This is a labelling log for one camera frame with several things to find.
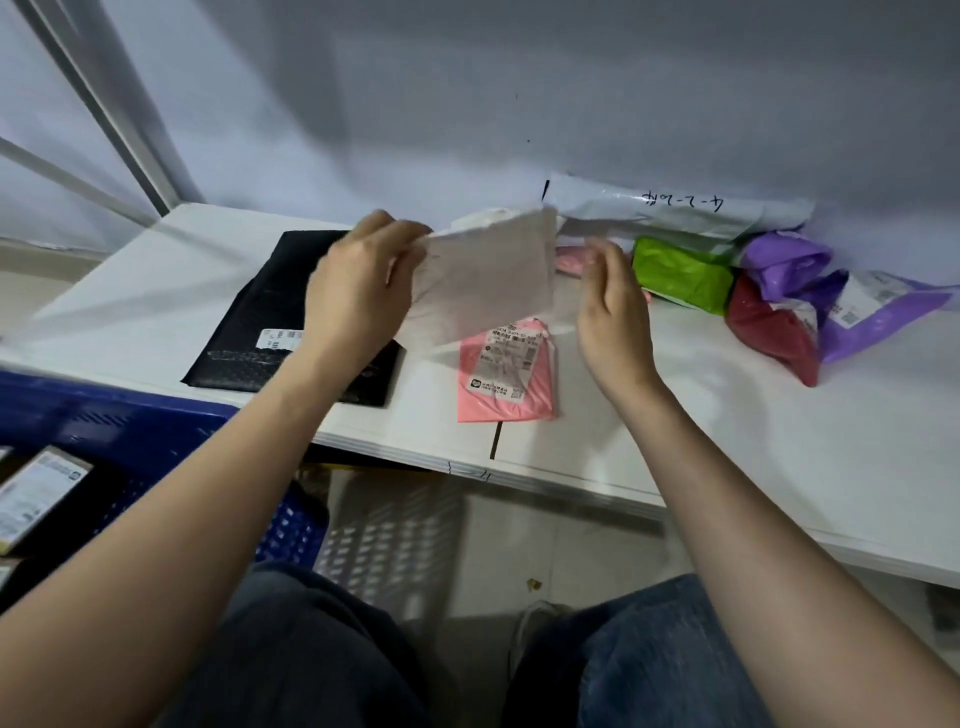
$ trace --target label sticker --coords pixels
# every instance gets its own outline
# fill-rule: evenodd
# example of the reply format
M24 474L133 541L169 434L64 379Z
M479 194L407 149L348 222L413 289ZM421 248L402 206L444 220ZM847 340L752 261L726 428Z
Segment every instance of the label sticker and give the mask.
M853 328L889 302L912 292L913 288L909 284L886 273L851 272L847 285L828 317L843 328Z
M0 488L0 554L16 544L90 472L49 449Z
M523 402L542 345L543 331L537 328L495 328L487 334L468 387L479 394Z
M804 328L806 328L810 336L813 337L813 340L817 340L817 309L813 307L812 303L801 301L800 299L783 299L782 301L771 303L770 307L775 311L782 309L793 311L797 318L800 319L800 323L804 325Z
M264 328L256 340L258 349L285 349L292 352L303 338L302 328Z

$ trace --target shoe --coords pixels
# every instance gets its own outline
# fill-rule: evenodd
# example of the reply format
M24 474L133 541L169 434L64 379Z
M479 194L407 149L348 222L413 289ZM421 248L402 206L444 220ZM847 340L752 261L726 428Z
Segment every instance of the shoe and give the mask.
M573 614L573 610L563 604L553 604L549 601L535 601L520 615L516 621L514 638L510 643L509 669L510 679L514 679L516 669L520 667L523 653L533 644L537 635L549 627L557 619Z

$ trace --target left hand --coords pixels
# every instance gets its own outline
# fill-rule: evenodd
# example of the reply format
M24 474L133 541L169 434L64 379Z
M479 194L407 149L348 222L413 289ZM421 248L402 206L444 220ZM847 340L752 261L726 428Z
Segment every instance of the left hand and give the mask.
M430 229L377 210L320 259L306 289L301 356L329 358L349 383L396 335Z

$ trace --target red package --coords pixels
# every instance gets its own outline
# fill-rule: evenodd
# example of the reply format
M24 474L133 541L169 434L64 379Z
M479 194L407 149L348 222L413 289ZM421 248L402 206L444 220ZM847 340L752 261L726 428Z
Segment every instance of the red package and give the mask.
M460 342L457 422L553 419L553 342L539 319Z
M810 303L798 299L768 303L760 297L756 283L740 274L726 319L736 338L748 347L777 359L806 386L817 386L817 312Z

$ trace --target green package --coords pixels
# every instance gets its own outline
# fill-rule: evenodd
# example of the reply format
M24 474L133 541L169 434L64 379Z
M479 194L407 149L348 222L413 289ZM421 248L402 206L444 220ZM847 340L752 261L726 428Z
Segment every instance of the green package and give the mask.
M640 285L666 299L723 316L733 273L717 256L681 250L652 237L634 245L634 274Z

